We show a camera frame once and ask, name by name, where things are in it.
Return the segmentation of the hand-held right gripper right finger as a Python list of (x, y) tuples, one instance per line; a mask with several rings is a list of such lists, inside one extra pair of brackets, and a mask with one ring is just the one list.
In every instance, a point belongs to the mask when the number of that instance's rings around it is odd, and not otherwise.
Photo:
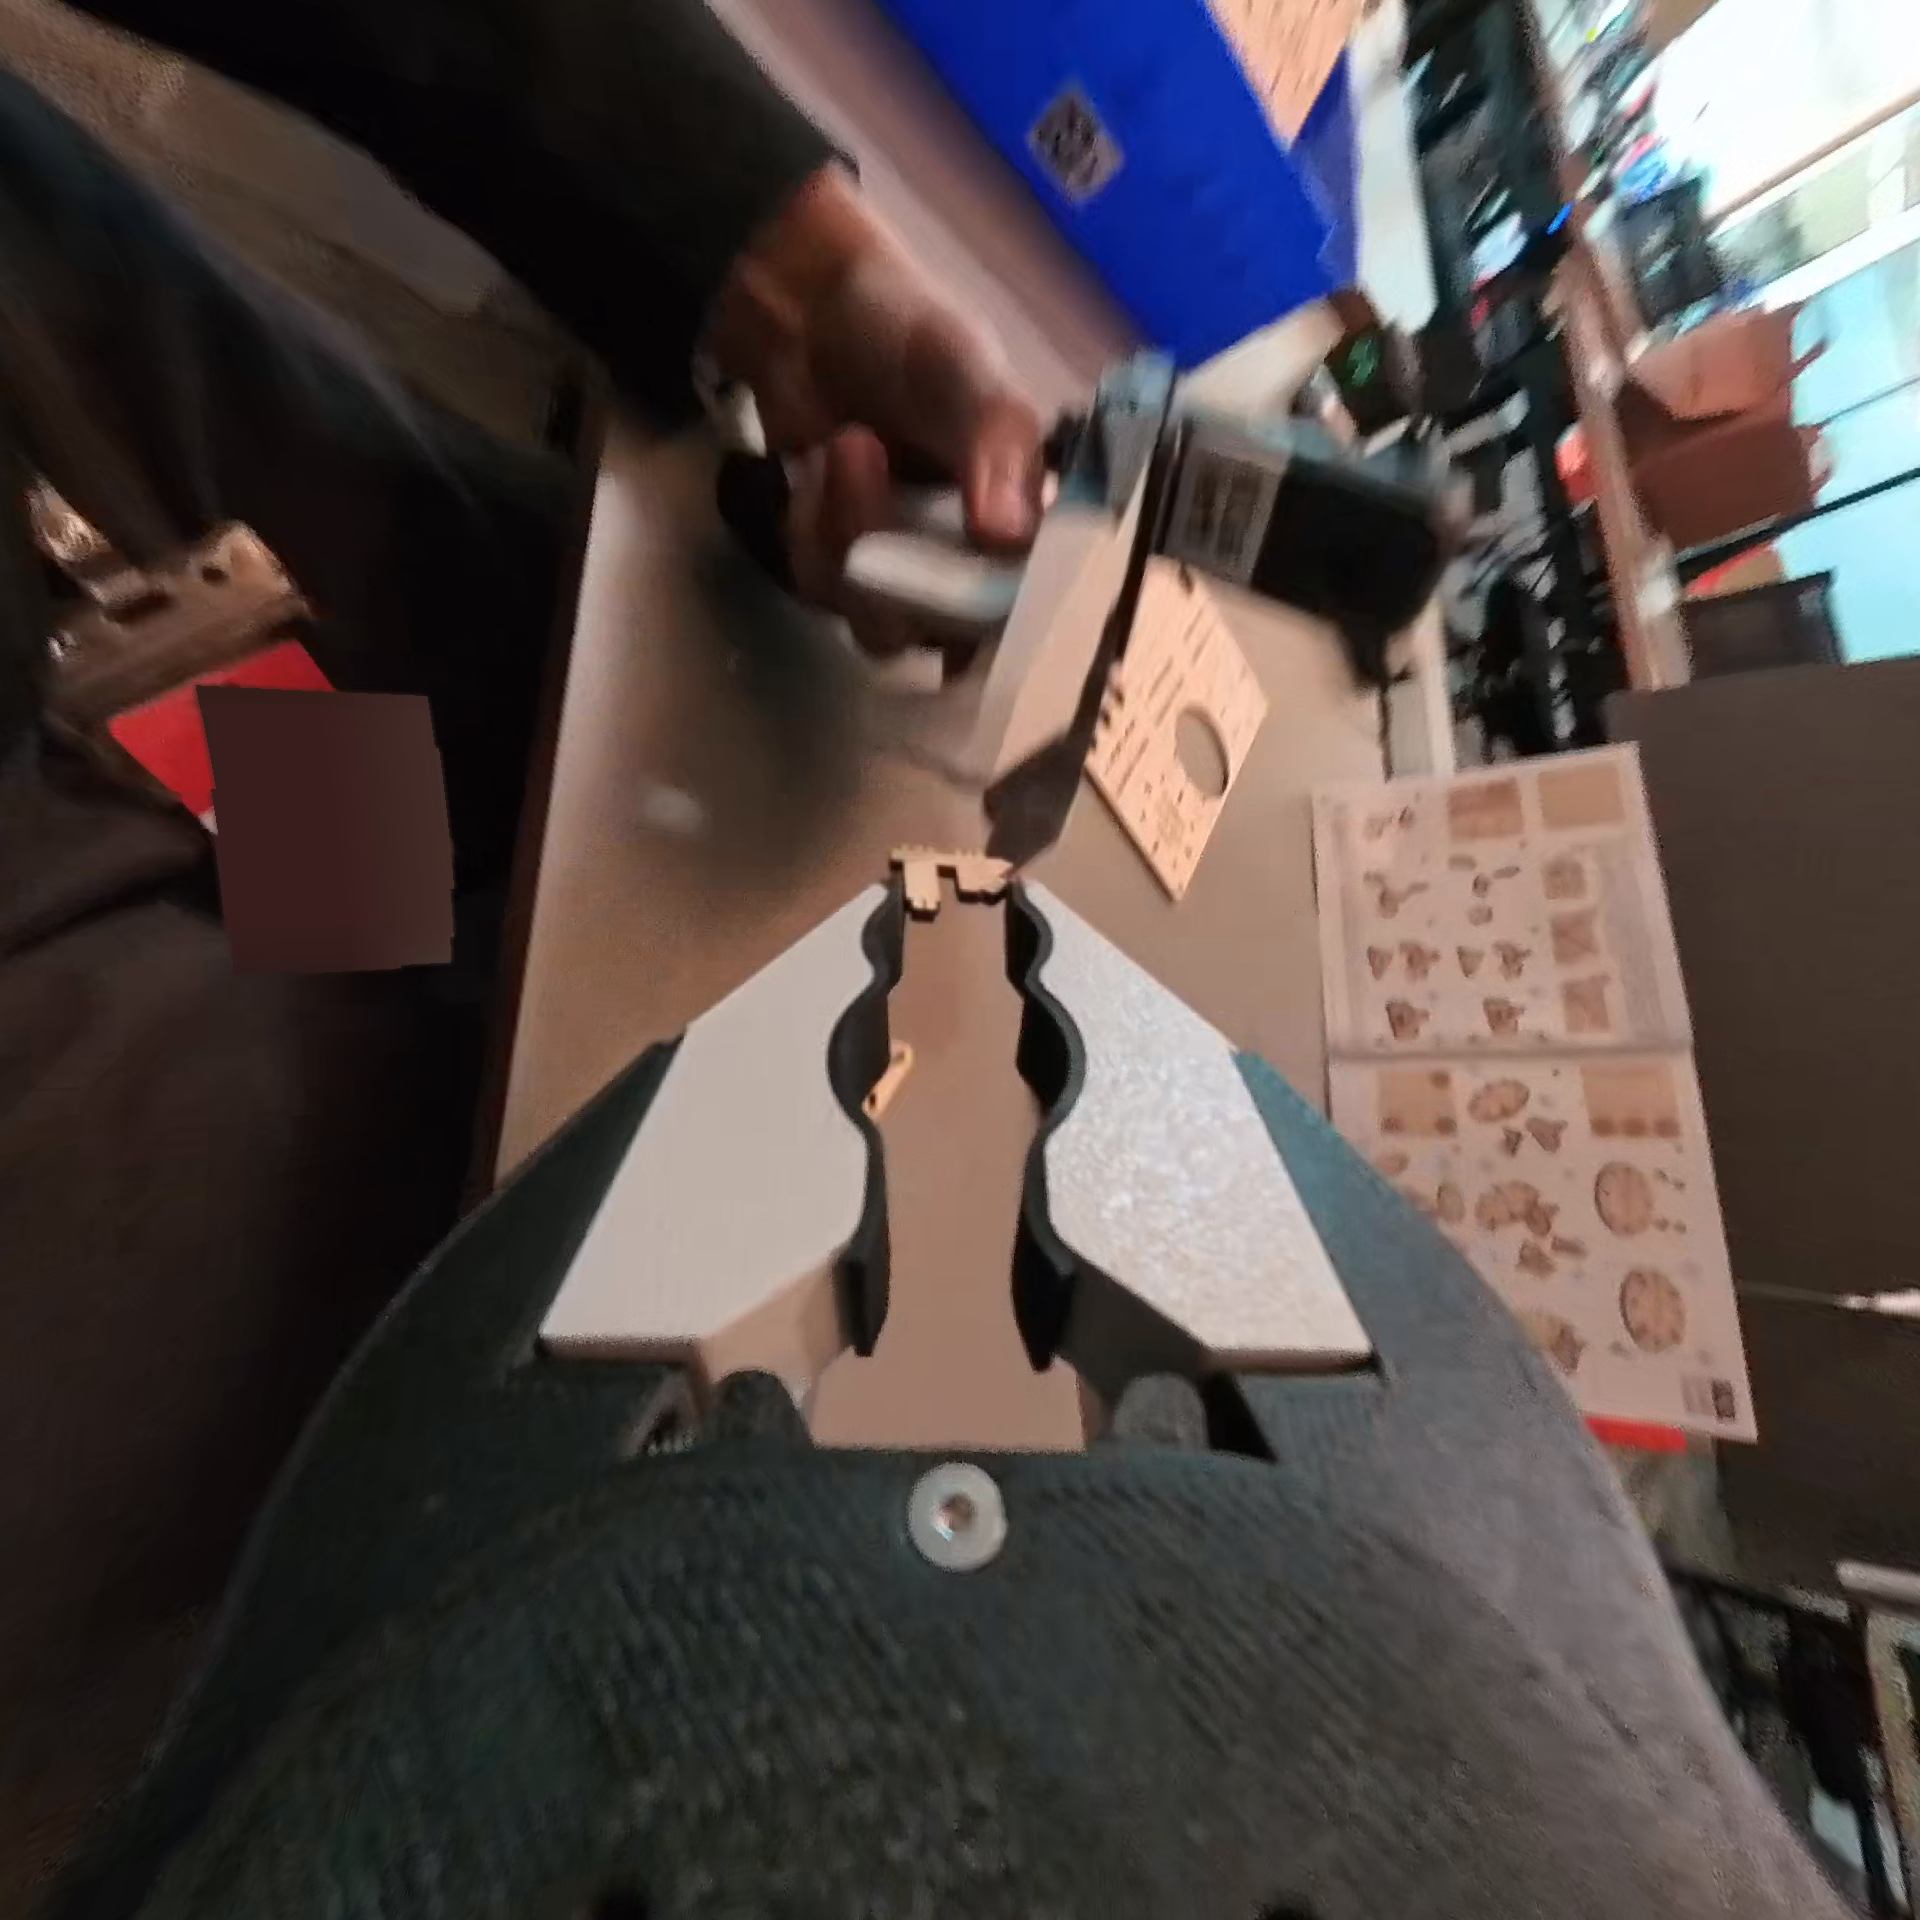
[(1005, 900), (1036, 1103), (1011, 1304), (1039, 1371), (1349, 1375), (1375, 1345), (1236, 1045), (1041, 884)]

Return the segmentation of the brown cardboard box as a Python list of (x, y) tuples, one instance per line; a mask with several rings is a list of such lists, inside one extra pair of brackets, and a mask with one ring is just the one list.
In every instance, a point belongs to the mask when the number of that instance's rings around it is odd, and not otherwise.
[(1793, 388), (1825, 341), (1796, 345), (1797, 304), (1717, 310), (1626, 360), (1615, 416), (1646, 526), (1692, 550), (1814, 504), (1819, 432)]

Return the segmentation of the blue box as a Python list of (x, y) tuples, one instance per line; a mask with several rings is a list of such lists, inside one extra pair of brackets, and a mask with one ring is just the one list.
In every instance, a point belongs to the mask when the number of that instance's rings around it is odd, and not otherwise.
[(1336, 55), (1273, 130), (1197, 1), (881, 1), (1134, 321), (1196, 370), (1352, 283), (1357, 132)]

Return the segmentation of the wooden part sheet with hole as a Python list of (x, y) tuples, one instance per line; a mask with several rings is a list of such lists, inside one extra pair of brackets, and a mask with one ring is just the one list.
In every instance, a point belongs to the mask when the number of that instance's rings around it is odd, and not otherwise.
[(1086, 776), (1168, 900), (1187, 895), (1265, 718), (1268, 696), (1211, 587), (1150, 559)]

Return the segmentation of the small wooden model part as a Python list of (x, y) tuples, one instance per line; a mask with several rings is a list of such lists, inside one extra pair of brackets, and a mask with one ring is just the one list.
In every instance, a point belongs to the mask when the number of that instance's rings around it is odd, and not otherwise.
[(914, 922), (935, 919), (947, 895), (960, 903), (999, 902), (1014, 876), (1010, 862), (977, 850), (904, 843), (885, 857), (897, 880), (904, 912)]

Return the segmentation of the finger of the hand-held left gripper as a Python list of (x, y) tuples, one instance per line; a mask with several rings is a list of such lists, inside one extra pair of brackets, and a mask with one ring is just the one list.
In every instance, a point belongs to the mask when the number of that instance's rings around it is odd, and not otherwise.
[(1060, 838), (1130, 631), (1164, 462), (1148, 453), (1118, 494), (1063, 489), (1021, 559), (1011, 609), (972, 711), (972, 778), (985, 853), (1029, 865)]

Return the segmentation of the printed instruction sheet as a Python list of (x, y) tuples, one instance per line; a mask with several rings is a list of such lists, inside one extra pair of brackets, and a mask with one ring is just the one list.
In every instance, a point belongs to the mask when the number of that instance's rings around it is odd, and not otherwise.
[(1310, 800), (1334, 1127), (1579, 1411), (1760, 1423), (1638, 749)]

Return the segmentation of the cluttered storage shelf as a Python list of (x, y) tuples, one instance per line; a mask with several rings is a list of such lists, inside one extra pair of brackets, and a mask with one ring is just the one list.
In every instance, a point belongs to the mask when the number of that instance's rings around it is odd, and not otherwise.
[(1404, 63), (1437, 343), (1475, 374), (1458, 448), (1500, 448), (1506, 526), (1472, 646), (1490, 745), (1598, 748), (1610, 704), (1681, 684), (1673, 540), (1633, 472), (1650, 343), (1577, 54), (1582, 4), (1408, 4)]

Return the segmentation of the red badge card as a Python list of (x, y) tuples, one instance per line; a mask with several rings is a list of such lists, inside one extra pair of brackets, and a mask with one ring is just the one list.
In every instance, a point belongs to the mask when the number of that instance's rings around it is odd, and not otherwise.
[(282, 638), (158, 691), (107, 720), (107, 741), (153, 786), (169, 793), (214, 834), (214, 763), (199, 710), (204, 688), (256, 691), (334, 691), (321, 665), (298, 638)]

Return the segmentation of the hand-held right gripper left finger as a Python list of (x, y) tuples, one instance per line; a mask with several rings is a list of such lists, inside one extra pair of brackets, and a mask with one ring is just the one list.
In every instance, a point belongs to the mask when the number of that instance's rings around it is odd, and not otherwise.
[(822, 1375), (891, 1290), (884, 1142), (904, 897), (871, 884), (691, 1020), (539, 1324), (582, 1359)]

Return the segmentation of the person's left hand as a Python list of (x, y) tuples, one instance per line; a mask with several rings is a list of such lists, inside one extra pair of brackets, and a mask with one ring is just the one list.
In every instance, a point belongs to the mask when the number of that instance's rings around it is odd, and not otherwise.
[(859, 611), (846, 558), (894, 527), (897, 481), (957, 489), (972, 541), (1014, 554), (1044, 514), (1044, 420), (1005, 360), (880, 223), (851, 170), (813, 170), (732, 257), (702, 345), (797, 465), (784, 511), (794, 586)]

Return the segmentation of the person's left forearm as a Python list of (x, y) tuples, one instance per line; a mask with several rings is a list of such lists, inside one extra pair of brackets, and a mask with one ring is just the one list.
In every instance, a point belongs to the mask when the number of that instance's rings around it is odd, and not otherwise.
[(756, 234), (842, 155), (700, 1), (83, 1), (359, 147), (659, 420)]

